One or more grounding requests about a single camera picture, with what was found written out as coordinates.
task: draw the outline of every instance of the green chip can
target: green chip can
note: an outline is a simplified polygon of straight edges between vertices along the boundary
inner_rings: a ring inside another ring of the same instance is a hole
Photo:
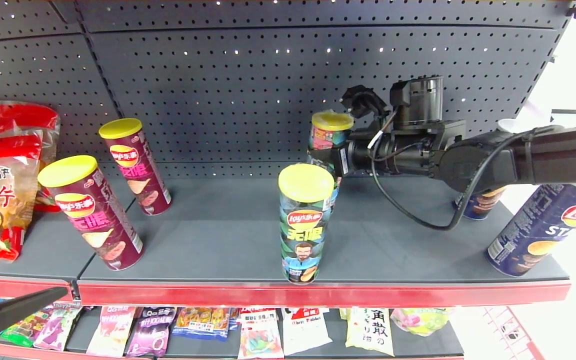
[[[312,127],[310,128],[310,141],[308,142],[308,164],[322,167],[333,175],[334,189],[330,198],[330,208],[334,209],[335,200],[339,193],[341,177],[334,175],[335,168],[333,164],[317,160],[311,157],[310,150],[326,150],[343,144],[350,134],[350,129],[355,125],[355,119],[349,114],[323,111],[316,112],[312,116]]]
[[[293,164],[279,174],[281,264],[291,283],[311,283],[319,273],[334,182],[313,164]]]

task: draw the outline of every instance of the lay's stax can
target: lay's stax can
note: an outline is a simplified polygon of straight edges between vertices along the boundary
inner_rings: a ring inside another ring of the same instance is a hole
[[[94,157],[57,160],[43,168],[37,180],[110,269],[128,269],[144,255],[142,240]]]
[[[141,210],[146,215],[158,215],[169,209],[172,198],[155,164],[142,122],[137,118],[110,121],[99,128],[99,136],[110,148]]]
[[[483,220],[488,217],[488,214],[492,208],[499,202],[501,196],[504,194],[506,187],[500,187],[495,191],[490,191],[483,194],[474,194],[468,199],[466,203],[466,210],[463,212],[463,216],[468,219],[473,220]],[[457,199],[452,203],[455,209],[464,201],[464,193],[459,194]]]
[[[330,198],[330,207],[334,208],[335,200],[339,193],[341,177],[334,175],[335,167],[333,164],[311,157],[310,150],[326,150],[343,144],[348,139],[350,129],[355,124],[355,119],[349,114],[329,110],[316,112],[313,114],[311,121],[312,127],[310,129],[310,141],[308,142],[307,162],[308,164],[322,167],[333,175],[334,189]]]
[[[576,184],[538,187],[484,252],[498,271],[523,276],[576,229]]]
[[[319,273],[333,187],[332,175],[313,164],[293,164],[279,174],[281,263],[291,283],[311,283]]]

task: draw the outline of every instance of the man illustration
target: man illustration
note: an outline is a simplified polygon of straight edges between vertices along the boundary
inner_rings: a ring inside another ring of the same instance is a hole
[[[297,257],[286,257],[284,259],[283,267],[288,270],[306,270],[317,265],[318,259],[311,257],[313,253],[313,244],[308,241],[300,241],[294,248]]]

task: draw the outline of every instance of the candy bag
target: candy bag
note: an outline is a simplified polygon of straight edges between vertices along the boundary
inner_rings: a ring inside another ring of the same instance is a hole
[[[121,358],[135,318],[135,306],[103,306],[86,354]]]
[[[41,138],[0,138],[0,259],[16,260],[33,218]]]
[[[175,321],[175,313],[174,307],[144,307],[135,324],[126,356],[164,356],[168,347],[169,326]]]
[[[25,130],[42,133],[41,163],[39,171],[57,159],[57,143],[61,119],[50,107],[29,102],[0,100],[0,137],[22,135]],[[34,209],[39,212],[59,212],[55,199],[47,189],[39,186]]]
[[[323,310],[316,307],[281,309],[283,316],[283,354],[293,355],[332,342]]]
[[[231,310],[226,307],[181,307],[173,335],[202,340],[228,340]]]
[[[73,324],[80,315],[82,307],[73,303],[54,303],[54,310],[34,341],[34,347],[40,349],[64,351],[71,335]]]
[[[374,350],[394,357],[388,314],[388,309],[350,309],[345,347]]]
[[[274,309],[242,309],[238,359],[284,358],[276,314]]]
[[[53,313],[53,306],[45,307],[4,330],[0,339],[23,347],[33,347]]]
[[[242,309],[238,307],[230,308],[230,319],[228,321],[228,330],[237,330],[240,326],[239,319]]]
[[[394,309],[390,318],[401,330],[427,337],[443,328],[452,312],[452,307],[409,307]]]

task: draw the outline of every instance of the pegboard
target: pegboard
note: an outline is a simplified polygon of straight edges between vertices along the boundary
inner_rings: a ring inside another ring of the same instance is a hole
[[[303,159],[311,114],[348,87],[444,76],[446,120],[469,133],[514,117],[547,63],[548,29],[330,27],[92,34],[125,116],[162,162]],[[359,121],[366,125],[370,116]]]
[[[58,111],[60,157],[89,153],[110,161],[97,131],[118,114],[83,35],[0,41],[0,100],[29,101]]]
[[[49,1],[0,0],[0,40],[80,31],[78,23],[64,23]]]
[[[123,178],[117,168],[117,164],[99,164],[103,174],[107,178]],[[164,178],[276,178],[283,168],[285,162],[204,162],[204,163],[183,163],[183,162],[158,162],[158,171]]]
[[[561,29],[564,1],[82,1],[90,32],[178,28],[439,25]]]
[[[444,119],[494,129],[521,109],[573,4],[108,0],[66,14],[5,1],[0,99],[58,109],[60,157],[108,162],[97,130],[122,114],[144,122],[165,176],[273,177],[304,159],[311,114],[342,111],[354,85],[387,99],[398,80],[443,75]]]

